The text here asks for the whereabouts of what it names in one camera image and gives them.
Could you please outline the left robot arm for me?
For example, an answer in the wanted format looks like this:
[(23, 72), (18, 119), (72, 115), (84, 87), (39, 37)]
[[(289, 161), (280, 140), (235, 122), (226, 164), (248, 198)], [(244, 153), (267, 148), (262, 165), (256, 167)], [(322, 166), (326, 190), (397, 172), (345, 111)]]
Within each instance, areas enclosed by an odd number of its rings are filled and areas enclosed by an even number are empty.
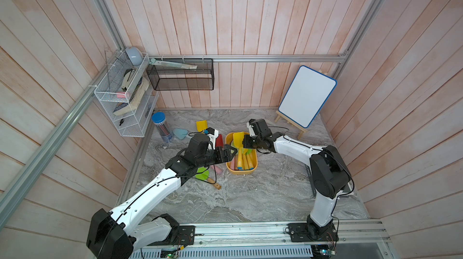
[(144, 188), (112, 210), (100, 209), (92, 216), (86, 246), (98, 259), (127, 259), (150, 244), (193, 244), (193, 232), (185, 231), (169, 214), (147, 224), (141, 221), (168, 195), (194, 179), (199, 168), (230, 162), (237, 153), (228, 144), (216, 146), (204, 133), (195, 134)]

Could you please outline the large yellow plastic scoop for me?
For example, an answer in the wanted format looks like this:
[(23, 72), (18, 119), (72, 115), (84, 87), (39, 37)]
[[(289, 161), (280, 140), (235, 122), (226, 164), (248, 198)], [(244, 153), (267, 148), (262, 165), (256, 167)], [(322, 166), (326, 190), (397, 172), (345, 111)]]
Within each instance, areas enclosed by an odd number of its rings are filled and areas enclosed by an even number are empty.
[(243, 151), (243, 140), (244, 140), (244, 135), (245, 133), (244, 132), (235, 132), (233, 134), (233, 143), (235, 145), (235, 148), (237, 148), (237, 150), (241, 151), (241, 154), (242, 154), (242, 151)]

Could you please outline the green pointed shovel yellow handle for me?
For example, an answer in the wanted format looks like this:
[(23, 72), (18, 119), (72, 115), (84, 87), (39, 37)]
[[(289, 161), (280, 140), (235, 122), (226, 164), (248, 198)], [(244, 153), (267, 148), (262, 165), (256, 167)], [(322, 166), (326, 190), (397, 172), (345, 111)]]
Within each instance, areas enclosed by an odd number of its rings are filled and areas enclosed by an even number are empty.
[(249, 162), (250, 169), (253, 170), (254, 169), (254, 161), (253, 161), (252, 150), (251, 149), (247, 150), (247, 157), (248, 157), (248, 162)]

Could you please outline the purple shovel pink handle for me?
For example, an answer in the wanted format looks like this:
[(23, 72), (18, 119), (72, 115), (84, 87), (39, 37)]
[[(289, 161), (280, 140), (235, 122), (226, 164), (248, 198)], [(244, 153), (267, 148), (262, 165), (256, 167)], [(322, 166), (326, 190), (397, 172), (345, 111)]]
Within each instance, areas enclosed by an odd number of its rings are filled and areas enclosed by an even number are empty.
[(230, 162), (229, 162), (229, 169), (232, 171), (236, 170), (236, 157), (234, 157)]
[(216, 165), (213, 165), (212, 168), (214, 169), (217, 175), (221, 175), (223, 173), (223, 170)]

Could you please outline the light green shovel wooden handle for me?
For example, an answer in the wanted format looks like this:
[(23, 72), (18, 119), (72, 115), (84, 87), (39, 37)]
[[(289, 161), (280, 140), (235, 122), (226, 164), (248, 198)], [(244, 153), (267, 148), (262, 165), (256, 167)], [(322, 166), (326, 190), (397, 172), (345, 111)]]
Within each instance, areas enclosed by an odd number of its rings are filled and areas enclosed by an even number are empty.
[(242, 170), (243, 169), (243, 159), (242, 159), (242, 154), (241, 151), (239, 150), (238, 153), (235, 156), (235, 167), (234, 169), (236, 171)]

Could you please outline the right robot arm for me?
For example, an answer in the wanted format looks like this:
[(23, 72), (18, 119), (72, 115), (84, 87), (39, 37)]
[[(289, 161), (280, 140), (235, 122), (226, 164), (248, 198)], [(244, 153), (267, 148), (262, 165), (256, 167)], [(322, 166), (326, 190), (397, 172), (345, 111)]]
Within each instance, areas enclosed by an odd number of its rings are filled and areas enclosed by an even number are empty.
[(247, 127), (249, 134), (243, 140), (246, 149), (264, 149), (286, 155), (310, 168), (316, 195), (307, 222), (318, 229), (329, 226), (334, 219), (338, 198), (354, 190), (352, 176), (338, 149), (334, 146), (312, 146), (284, 133), (273, 133), (264, 119), (251, 119)]

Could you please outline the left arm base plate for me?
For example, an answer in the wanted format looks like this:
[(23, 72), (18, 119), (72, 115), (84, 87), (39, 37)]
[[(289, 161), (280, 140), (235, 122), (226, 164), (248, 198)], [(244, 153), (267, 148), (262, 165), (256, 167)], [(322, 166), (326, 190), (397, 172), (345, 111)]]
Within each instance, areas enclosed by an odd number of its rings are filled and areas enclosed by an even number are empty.
[(168, 234), (167, 238), (163, 241), (151, 242), (149, 246), (188, 246), (194, 244), (195, 240), (195, 226), (194, 225), (180, 225), (175, 226)]

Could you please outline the yellow scoop shovel yellow handle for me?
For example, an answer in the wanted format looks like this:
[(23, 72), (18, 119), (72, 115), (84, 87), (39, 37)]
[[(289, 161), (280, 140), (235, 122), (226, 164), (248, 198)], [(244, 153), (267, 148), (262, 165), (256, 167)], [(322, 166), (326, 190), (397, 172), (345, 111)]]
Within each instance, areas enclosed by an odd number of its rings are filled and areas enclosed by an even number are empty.
[(243, 160), (243, 169), (244, 170), (250, 170), (248, 157), (247, 157), (247, 150), (246, 149), (243, 149), (243, 151), (242, 151), (242, 160)]

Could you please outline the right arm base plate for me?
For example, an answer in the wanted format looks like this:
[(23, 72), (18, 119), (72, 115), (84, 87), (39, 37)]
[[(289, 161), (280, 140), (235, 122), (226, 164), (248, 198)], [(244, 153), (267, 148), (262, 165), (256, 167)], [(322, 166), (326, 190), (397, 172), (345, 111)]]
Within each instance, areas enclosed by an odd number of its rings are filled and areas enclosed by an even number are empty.
[(335, 224), (328, 223), (319, 227), (315, 223), (293, 223), (288, 224), (286, 231), (290, 235), (291, 242), (334, 242), (339, 240)]

